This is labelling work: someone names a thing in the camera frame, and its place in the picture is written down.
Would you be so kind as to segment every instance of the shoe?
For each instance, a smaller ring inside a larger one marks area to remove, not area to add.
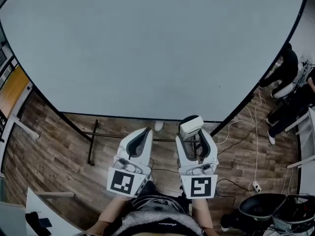
[[[272,145],[275,145],[275,144],[276,144],[276,140],[275,140],[275,138],[273,138],[273,137],[271,137],[271,136],[269,135],[269,130],[267,130],[267,135],[268,135],[268,138],[269,138],[270,143],[271,143]]]
[[[273,127],[274,125],[276,125],[275,123],[271,123],[268,118],[266,118],[266,123],[268,123],[271,127]]]

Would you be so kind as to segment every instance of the wooden tabletop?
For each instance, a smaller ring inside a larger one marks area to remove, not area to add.
[[[15,103],[29,82],[20,66],[17,66],[3,85],[0,91],[0,110],[6,118],[9,118]]]

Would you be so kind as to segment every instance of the metal stand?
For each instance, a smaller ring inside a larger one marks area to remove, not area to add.
[[[89,154],[88,154],[88,164],[90,164],[91,166],[94,166],[94,162],[91,161],[91,153],[92,153],[92,148],[93,148],[93,142],[94,142],[94,137],[95,137],[95,131],[96,128],[98,126],[98,120],[95,120],[95,124],[94,124],[94,128],[93,128],[93,134],[91,137],[91,143],[90,143],[90,148],[89,148]]]

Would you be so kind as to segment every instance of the wooden floor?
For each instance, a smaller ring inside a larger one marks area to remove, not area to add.
[[[261,91],[262,105],[257,107],[258,126],[258,158],[256,180],[263,192],[280,193],[286,172],[286,165],[297,161],[298,148],[295,135],[282,133],[276,137],[276,145],[270,145],[267,138],[267,124],[264,118],[274,108],[275,100],[269,96],[270,88]],[[218,156],[220,164],[216,173],[219,179],[227,178],[247,188],[254,180],[256,168],[256,135],[255,135],[255,106],[260,103],[258,90],[253,100],[247,105],[253,123],[238,122],[231,125],[229,138],[224,144],[218,145],[218,151],[225,150]],[[67,115],[79,128],[91,131],[95,117]],[[130,132],[141,128],[153,128],[154,122],[148,120],[134,120],[122,118],[100,118],[97,132],[126,136]],[[234,121],[245,120],[251,122],[251,117],[244,108]],[[89,142],[72,130],[62,121],[40,98],[33,93],[26,104],[21,121],[32,130],[40,134],[40,138],[33,140],[20,127],[15,126],[6,152],[4,162],[5,191],[8,202],[26,204],[26,191],[30,186],[35,191],[72,191],[75,200],[53,201],[51,205],[69,221],[86,229],[96,220],[101,211],[112,198],[106,191],[108,167],[113,164],[113,156],[117,152],[119,139],[96,137],[93,149],[95,166],[86,163]],[[210,132],[216,124],[206,124]],[[161,132],[155,137],[174,139],[177,132],[176,122],[166,122]],[[215,137],[216,143],[222,142],[227,136],[227,126]],[[153,176],[161,192],[171,195],[181,193],[180,179],[177,173],[161,169],[177,170],[177,154],[175,143],[154,142],[152,148],[154,160]],[[291,171],[284,187],[288,192]],[[297,172],[290,184],[290,192],[296,192]],[[221,216],[229,213],[233,207],[238,207],[241,201],[250,196],[248,191],[240,189],[232,183],[223,180],[217,185],[220,195],[208,201],[213,217],[215,229],[219,230]],[[242,235],[239,231],[229,231],[228,234]]]

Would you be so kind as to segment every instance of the black and white square marker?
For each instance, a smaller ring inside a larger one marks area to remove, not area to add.
[[[211,177],[195,177],[191,179],[191,197],[211,196]]]
[[[122,193],[130,194],[133,184],[134,175],[125,172],[115,171],[111,190],[119,191]]]

